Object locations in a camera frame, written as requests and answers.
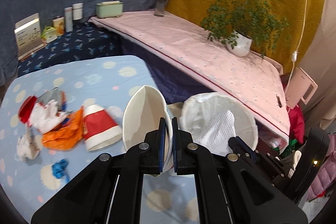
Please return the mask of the red white paper cup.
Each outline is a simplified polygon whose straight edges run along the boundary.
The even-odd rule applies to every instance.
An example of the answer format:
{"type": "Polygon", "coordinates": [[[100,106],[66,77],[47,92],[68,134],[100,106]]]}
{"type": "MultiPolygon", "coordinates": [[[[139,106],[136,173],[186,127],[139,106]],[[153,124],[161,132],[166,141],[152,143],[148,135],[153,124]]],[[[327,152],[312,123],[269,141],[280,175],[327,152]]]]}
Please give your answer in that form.
{"type": "Polygon", "coordinates": [[[121,139],[122,128],[105,108],[90,105],[84,109],[84,135],[87,151],[96,151],[121,139]]]}
{"type": "Polygon", "coordinates": [[[163,172],[173,167],[173,128],[162,93],[149,85],[136,91],[125,108],[122,119],[122,140],[126,150],[145,140],[148,132],[159,128],[161,118],[166,122],[163,172]]]}

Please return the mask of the white lined trash bin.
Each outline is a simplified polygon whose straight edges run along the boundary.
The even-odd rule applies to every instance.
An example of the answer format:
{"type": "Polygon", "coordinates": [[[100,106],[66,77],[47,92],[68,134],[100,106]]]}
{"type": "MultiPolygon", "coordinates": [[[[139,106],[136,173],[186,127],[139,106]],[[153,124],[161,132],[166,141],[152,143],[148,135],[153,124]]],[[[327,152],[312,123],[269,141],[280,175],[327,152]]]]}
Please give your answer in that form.
{"type": "Polygon", "coordinates": [[[221,93],[201,93],[168,106],[181,130],[210,152],[232,152],[228,141],[240,137],[252,150],[258,144],[258,129],[252,113],[237,99],[221,93]]]}

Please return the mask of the white paper towel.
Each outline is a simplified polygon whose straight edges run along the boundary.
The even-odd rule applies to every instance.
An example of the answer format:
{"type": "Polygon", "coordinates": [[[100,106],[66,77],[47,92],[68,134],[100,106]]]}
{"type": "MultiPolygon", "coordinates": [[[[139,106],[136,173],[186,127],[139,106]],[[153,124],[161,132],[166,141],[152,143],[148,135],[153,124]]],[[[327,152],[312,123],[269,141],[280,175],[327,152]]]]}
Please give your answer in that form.
{"type": "Polygon", "coordinates": [[[193,133],[193,141],[211,153],[226,156],[232,152],[228,141],[236,136],[234,122],[235,117],[230,110],[218,113],[200,133],[193,133]]]}

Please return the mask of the pink white appliance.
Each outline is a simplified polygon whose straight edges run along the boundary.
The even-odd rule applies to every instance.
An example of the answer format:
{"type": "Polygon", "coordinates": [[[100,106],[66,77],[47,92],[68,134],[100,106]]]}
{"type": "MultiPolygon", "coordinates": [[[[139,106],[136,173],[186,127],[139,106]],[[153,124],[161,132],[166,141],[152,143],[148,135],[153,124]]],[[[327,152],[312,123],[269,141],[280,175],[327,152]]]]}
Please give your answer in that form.
{"type": "Polygon", "coordinates": [[[315,81],[301,67],[296,67],[285,88],[286,106],[295,108],[301,101],[307,105],[318,89],[315,81]]]}

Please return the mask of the pink cloth covered shelf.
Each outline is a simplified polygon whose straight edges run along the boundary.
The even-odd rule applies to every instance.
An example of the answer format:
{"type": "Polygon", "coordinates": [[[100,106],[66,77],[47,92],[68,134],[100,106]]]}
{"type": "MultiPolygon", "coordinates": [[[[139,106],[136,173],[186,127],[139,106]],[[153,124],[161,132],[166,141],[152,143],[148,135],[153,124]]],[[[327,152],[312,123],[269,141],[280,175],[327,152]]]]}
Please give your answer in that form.
{"type": "Polygon", "coordinates": [[[288,144],[284,89],[278,70],[266,59],[251,52],[237,57],[221,43],[209,41],[203,28],[169,12],[163,17],[152,11],[124,12],[89,21],[130,39],[213,91],[236,98],[281,145],[288,144]]]}

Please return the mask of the small crumpled white tissue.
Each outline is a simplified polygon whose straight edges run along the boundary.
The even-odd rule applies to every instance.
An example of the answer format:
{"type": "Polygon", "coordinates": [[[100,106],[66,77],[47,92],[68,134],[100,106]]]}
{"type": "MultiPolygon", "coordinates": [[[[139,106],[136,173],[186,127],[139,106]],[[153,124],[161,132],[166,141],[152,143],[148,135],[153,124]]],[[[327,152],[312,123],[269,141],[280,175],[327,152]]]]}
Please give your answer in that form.
{"type": "Polygon", "coordinates": [[[31,128],[26,126],[26,132],[18,137],[17,156],[20,161],[34,160],[40,153],[40,149],[31,133],[31,128]]]}

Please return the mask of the red paper packet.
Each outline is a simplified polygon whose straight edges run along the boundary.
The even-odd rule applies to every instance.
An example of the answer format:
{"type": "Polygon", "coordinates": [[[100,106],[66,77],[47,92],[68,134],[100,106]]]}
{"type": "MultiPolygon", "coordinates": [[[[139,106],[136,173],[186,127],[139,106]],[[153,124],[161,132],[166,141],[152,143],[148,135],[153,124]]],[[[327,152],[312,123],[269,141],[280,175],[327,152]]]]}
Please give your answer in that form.
{"type": "Polygon", "coordinates": [[[19,111],[18,111],[18,117],[19,120],[23,123],[26,124],[29,120],[29,117],[31,115],[31,112],[34,108],[34,105],[36,104],[37,101],[36,96],[29,96],[26,98],[26,100],[22,103],[19,111]]]}

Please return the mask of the navy patterned cloth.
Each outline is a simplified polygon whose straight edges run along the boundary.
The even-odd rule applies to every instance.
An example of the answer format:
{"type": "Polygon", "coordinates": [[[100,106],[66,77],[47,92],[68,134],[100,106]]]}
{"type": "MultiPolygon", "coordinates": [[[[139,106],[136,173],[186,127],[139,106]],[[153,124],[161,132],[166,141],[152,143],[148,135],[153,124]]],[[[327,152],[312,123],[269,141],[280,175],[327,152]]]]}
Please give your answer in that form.
{"type": "Polygon", "coordinates": [[[121,55],[120,35],[92,23],[83,23],[20,61],[18,76],[58,64],[121,55]]]}

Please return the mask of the green plant white pot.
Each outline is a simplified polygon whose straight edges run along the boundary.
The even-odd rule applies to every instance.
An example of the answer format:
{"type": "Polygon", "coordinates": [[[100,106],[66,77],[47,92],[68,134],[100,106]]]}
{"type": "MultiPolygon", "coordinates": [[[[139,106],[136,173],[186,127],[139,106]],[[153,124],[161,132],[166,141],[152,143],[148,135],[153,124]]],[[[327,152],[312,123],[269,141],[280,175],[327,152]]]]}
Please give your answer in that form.
{"type": "Polygon", "coordinates": [[[238,38],[252,40],[264,56],[276,49],[278,42],[289,42],[290,25],[278,11],[284,0],[214,0],[201,20],[208,39],[234,49],[238,38]]]}

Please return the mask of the mint green tissue box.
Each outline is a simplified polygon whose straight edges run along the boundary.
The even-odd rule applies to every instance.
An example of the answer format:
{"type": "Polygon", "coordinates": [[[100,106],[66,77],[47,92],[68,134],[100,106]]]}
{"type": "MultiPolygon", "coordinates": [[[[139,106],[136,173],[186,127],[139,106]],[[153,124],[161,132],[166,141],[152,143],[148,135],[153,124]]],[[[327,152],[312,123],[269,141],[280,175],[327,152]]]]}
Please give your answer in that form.
{"type": "Polygon", "coordinates": [[[123,3],[120,1],[100,2],[96,4],[96,15],[99,18],[118,17],[122,14],[123,3]]]}

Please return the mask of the orange cream small box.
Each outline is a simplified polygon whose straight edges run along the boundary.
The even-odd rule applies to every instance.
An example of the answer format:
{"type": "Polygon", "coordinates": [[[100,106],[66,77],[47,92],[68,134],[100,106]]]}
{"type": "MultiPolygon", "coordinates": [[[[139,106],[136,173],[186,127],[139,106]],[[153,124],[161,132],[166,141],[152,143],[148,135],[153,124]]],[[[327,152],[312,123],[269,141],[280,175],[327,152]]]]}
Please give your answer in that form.
{"type": "Polygon", "coordinates": [[[65,29],[64,29],[64,17],[63,16],[57,16],[53,19],[53,27],[56,30],[57,36],[64,35],[65,29]]]}

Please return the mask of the green yellow small packet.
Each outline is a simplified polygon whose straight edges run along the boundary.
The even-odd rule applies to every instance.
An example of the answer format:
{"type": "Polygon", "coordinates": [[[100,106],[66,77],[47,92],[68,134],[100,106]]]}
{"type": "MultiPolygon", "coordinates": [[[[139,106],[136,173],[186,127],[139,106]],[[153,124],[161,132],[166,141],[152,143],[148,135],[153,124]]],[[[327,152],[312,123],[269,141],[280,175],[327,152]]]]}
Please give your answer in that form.
{"type": "Polygon", "coordinates": [[[56,40],[58,38],[56,29],[52,26],[45,26],[41,38],[45,43],[50,43],[56,40]]]}

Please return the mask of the white jar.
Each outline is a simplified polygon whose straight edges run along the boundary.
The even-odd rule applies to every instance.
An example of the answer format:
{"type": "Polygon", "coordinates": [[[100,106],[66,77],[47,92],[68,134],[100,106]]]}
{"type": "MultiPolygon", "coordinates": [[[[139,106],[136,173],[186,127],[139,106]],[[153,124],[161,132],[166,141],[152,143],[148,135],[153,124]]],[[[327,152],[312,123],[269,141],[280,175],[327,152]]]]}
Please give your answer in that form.
{"type": "Polygon", "coordinates": [[[72,5],[73,20],[80,20],[83,18],[83,3],[74,3],[72,5]]]}

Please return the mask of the white open product box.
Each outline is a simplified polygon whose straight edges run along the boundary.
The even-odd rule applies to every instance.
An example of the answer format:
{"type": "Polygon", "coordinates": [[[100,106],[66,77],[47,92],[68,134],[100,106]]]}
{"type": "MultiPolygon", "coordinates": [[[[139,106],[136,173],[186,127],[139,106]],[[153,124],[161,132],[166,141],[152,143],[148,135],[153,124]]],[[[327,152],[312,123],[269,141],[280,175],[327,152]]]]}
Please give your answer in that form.
{"type": "Polygon", "coordinates": [[[19,61],[46,45],[41,37],[41,24],[38,13],[15,23],[14,33],[18,46],[19,61]]]}

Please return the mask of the grey drawstring pouch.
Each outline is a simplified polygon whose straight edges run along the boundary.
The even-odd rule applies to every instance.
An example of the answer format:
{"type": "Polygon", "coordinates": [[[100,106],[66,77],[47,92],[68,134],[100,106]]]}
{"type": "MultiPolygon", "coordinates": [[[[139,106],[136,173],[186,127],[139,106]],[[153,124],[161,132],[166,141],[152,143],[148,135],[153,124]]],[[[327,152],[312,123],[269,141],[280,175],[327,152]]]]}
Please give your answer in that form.
{"type": "Polygon", "coordinates": [[[51,100],[56,102],[59,111],[65,111],[67,107],[66,93],[59,89],[54,88],[52,90],[44,92],[40,97],[38,97],[37,102],[46,106],[51,100]]]}

